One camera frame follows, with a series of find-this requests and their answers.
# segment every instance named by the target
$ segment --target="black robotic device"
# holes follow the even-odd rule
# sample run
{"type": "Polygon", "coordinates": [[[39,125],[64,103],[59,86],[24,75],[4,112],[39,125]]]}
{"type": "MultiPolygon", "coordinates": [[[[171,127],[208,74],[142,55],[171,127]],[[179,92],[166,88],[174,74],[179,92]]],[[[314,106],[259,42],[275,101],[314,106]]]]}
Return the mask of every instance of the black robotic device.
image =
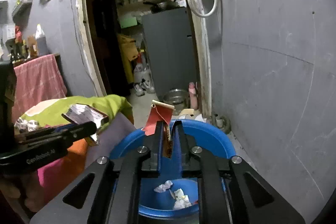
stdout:
{"type": "MultiPolygon", "coordinates": [[[[29,173],[67,154],[67,148],[95,133],[88,122],[56,130],[47,128],[14,137],[11,107],[16,76],[11,62],[0,62],[0,174],[29,173]]],[[[302,216],[241,157],[214,156],[186,135],[176,121],[182,177],[198,178],[201,224],[304,224],[302,216]]],[[[164,124],[144,138],[143,146],[123,158],[100,157],[37,214],[31,224],[138,223],[141,178],[160,174],[164,124]]]]}

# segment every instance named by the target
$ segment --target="dark door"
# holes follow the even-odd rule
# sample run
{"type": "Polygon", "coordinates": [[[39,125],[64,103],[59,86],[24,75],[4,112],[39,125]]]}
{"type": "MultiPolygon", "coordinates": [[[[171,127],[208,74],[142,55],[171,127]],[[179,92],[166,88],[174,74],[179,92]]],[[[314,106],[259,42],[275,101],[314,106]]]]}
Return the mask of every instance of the dark door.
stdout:
{"type": "Polygon", "coordinates": [[[118,23],[115,1],[92,0],[91,4],[93,20],[89,18],[89,24],[92,43],[106,92],[127,96],[130,92],[116,35],[118,23]]]}

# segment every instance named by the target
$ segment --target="pink bottle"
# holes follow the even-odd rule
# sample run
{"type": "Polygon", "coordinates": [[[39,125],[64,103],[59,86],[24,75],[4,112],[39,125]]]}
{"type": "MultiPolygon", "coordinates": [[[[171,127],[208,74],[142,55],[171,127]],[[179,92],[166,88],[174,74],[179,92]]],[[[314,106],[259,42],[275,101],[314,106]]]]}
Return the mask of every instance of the pink bottle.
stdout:
{"type": "Polygon", "coordinates": [[[190,96],[190,107],[193,108],[194,110],[198,109],[196,89],[193,82],[189,83],[189,96],[190,96]]]}

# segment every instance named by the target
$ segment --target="green blanket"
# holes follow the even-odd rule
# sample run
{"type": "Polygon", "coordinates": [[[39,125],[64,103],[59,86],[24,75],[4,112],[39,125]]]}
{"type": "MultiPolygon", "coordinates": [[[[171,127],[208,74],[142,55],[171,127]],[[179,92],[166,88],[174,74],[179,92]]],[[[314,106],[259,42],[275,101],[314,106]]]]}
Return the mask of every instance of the green blanket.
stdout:
{"type": "Polygon", "coordinates": [[[68,124],[69,122],[64,119],[61,114],[66,113],[73,104],[86,104],[90,105],[101,112],[106,113],[110,121],[112,121],[115,115],[118,112],[123,113],[132,123],[133,113],[132,106],[127,102],[126,98],[120,97],[118,95],[108,95],[105,97],[91,97],[86,98],[82,96],[73,96],[62,98],[47,107],[41,113],[36,114],[34,116],[28,116],[23,114],[21,117],[25,120],[36,120],[40,123],[40,126],[44,127],[46,125],[50,126],[58,126],[62,124],[68,124]]]}

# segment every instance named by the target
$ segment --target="triangular cutout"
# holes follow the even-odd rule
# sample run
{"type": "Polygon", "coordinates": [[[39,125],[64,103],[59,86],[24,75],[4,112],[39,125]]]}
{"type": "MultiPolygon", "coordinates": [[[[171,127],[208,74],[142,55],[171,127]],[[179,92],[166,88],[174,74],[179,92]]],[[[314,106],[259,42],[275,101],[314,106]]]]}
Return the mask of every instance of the triangular cutout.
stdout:
{"type": "Polygon", "coordinates": [[[63,198],[63,202],[77,209],[83,208],[94,178],[94,173],[88,174],[63,198]]]}
{"type": "Polygon", "coordinates": [[[250,173],[244,173],[244,179],[256,208],[260,208],[274,201],[271,194],[268,193],[250,173]]]}

